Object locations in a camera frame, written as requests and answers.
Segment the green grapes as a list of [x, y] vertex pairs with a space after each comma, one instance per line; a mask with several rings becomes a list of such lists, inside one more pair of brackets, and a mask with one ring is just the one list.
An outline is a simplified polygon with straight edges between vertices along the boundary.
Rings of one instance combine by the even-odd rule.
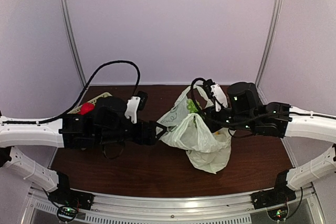
[[[196, 105], [195, 105], [195, 103], [193, 102], [192, 99], [187, 99], [186, 103], [187, 103], [187, 106], [186, 106], [186, 107], [187, 107], [187, 110], [189, 111], [190, 114], [191, 114], [191, 113], [198, 114], [199, 110], [198, 110], [198, 108], [196, 107]], [[197, 123], [196, 123], [196, 118], [195, 118], [195, 116], [193, 117], [192, 121], [193, 121], [193, 123], [194, 123], [194, 126], [197, 128]]]

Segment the pale green plastic bag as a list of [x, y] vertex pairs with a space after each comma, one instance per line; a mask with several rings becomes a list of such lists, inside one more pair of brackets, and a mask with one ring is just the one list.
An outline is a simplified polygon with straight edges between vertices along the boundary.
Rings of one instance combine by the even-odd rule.
[[[190, 86], [185, 88], [173, 107], [158, 119], [157, 122], [167, 127], [167, 134], [160, 140], [184, 150], [194, 168], [216, 174], [229, 162], [232, 137], [227, 128], [212, 133], [200, 115], [189, 113], [186, 101], [190, 90]], [[192, 121], [194, 116], [197, 128]]]

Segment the red fruit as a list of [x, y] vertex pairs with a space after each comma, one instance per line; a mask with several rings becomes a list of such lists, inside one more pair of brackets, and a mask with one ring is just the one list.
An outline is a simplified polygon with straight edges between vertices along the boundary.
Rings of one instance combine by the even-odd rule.
[[94, 107], [95, 107], [95, 105], [92, 104], [92, 103], [89, 103], [89, 102], [84, 103], [81, 106], [80, 111], [78, 112], [78, 114], [85, 115], [85, 114], [91, 112], [94, 109]]

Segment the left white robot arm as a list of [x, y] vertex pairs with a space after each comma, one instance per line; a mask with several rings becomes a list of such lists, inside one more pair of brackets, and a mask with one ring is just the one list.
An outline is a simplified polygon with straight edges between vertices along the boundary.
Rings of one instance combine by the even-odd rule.
[[124, 102], [108, 96], [86, 103], [79, 113], [65, 113], [44, 120], [15, 120], [1, 116], [1, 167], [13, 169], [23, 179], [39, 185], [64, 205], [76, 197], [70, 189], [68, 176], [49, 170], [28, 158], [19, 146], [52, 146], [56, 148], [92, 148], [108, 143], [131, 141], [154, 145], [167, 132], [156, 121], [138, 119], [145, 99], [135, 96]]

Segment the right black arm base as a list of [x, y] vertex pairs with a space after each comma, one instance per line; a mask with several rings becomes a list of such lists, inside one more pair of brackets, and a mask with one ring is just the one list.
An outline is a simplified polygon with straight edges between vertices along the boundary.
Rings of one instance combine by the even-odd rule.
[[273, 189], [261, 190], [250, 195], [255, 210], [281, 205], [296, 199], [296, 191], [288, 187], [288, 173], [287, 169], [277, 175]]

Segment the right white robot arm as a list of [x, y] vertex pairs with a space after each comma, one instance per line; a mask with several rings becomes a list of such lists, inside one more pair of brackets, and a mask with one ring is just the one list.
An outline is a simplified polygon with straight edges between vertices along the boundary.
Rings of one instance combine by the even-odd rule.
[[335, 172], [335, 116], [307, 111], [287, 103], [263, 104], [256, 85], [237, 82], [224, 92], [211, 79], [203, 83], [214, 106], [203, 110], [204, 121], [212, 132], [220, 128], [248, 131], [251, 135], [303, 137], [332, 143], [324, 153], [311, 161], [279, 173], [269, 192], [272, 203], [279, 204], [289, 190]]

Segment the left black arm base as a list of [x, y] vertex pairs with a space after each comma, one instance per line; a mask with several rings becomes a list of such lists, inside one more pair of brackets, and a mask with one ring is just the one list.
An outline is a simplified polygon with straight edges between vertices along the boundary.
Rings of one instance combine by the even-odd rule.
[[49, 193], [49, 198], [58, 204], [90, 210], [94, 195], [71, 189], [68, 176], [61, 172], [56, 172], [56, 174], [58, 176], [57, 187]]

